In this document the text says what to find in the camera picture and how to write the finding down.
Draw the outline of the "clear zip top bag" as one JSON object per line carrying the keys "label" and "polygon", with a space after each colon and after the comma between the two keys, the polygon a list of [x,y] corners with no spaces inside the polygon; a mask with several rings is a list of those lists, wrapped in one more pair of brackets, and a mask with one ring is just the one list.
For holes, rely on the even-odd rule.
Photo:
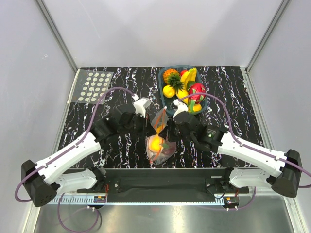
{"label": "clear zip top bag", "polygon": [[168,126],[169,117],[166,110],[167,106],[161,109],[151,122],[156,134],[146,139],[146,153],[150,164],[159,165],[171,158],[176,152],[175,142],[169,142],[166,138],[159,136]]}

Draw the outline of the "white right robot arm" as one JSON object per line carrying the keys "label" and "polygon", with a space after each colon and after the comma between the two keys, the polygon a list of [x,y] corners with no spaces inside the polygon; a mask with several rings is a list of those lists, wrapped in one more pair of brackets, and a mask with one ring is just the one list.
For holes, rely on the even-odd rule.
{"label": "white right robot arm", "polygon": [[229,169],[229,175],[220,181],[225,192],[252,186],[268,187],[289,198],[297,196],[302,173],[299,152],[270,150],[235,139],[226,128],[203,125],[188,112],[169,118],[166,130],[169,141],[190,141],[201,151],[212,151],[252,164],[251,168]]}

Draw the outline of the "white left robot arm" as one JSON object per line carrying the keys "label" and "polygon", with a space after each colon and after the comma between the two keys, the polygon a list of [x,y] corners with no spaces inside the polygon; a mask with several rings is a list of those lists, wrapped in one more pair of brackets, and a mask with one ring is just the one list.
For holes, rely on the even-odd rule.
{"label": "white left robot arm", "polygon": [[90,167],[82,172],[66,173],[77,162],[100,151],[114,137],[121,134],[136,134],[143,138],[156,132],[150,124],[146,108],[123,105],[113,110],[110,116],[91,120],[90,127],[76,140],[55,154],[38,162],[27,160],[21,165],[21,183],[34,206],[42,207],[57,195],[86,189],[100,192],[105,186],[103,168]]}

